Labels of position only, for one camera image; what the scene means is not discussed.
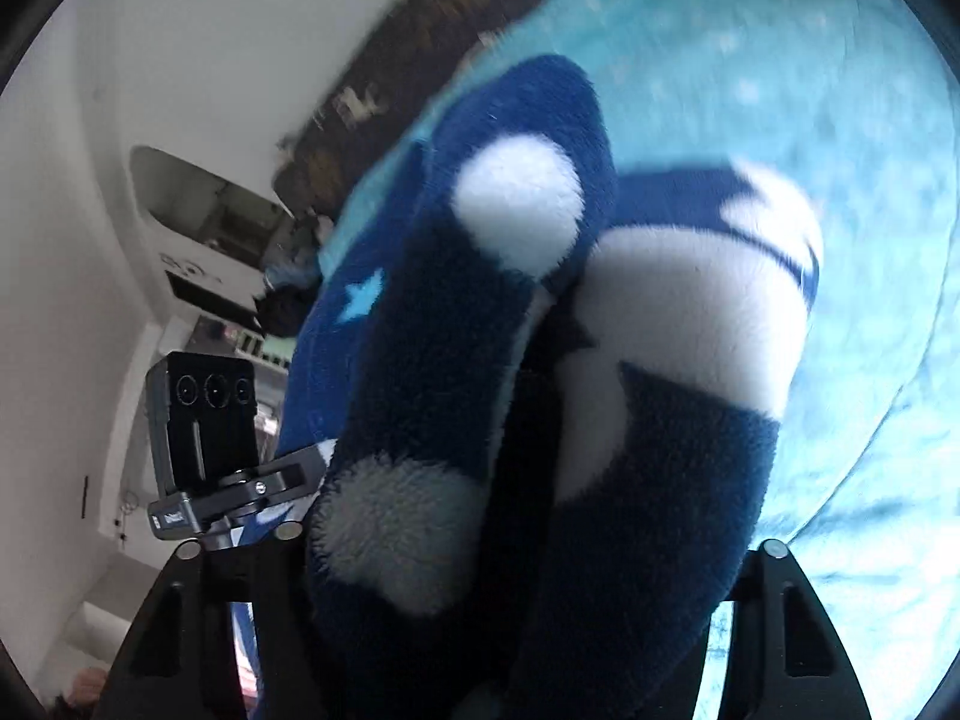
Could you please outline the person's left hand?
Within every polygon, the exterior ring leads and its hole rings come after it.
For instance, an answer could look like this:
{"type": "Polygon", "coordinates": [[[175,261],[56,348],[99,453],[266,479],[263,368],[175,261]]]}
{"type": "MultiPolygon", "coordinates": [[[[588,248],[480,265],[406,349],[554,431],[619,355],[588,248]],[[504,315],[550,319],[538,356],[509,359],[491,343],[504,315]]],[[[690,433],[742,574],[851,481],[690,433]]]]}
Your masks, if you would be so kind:
{"type": "Polygon", "coordinates": [[[71,710],[93,710],[101,699],[109,673],[103,668],[87,667],[75,674],[64,702],[71,710]]]}

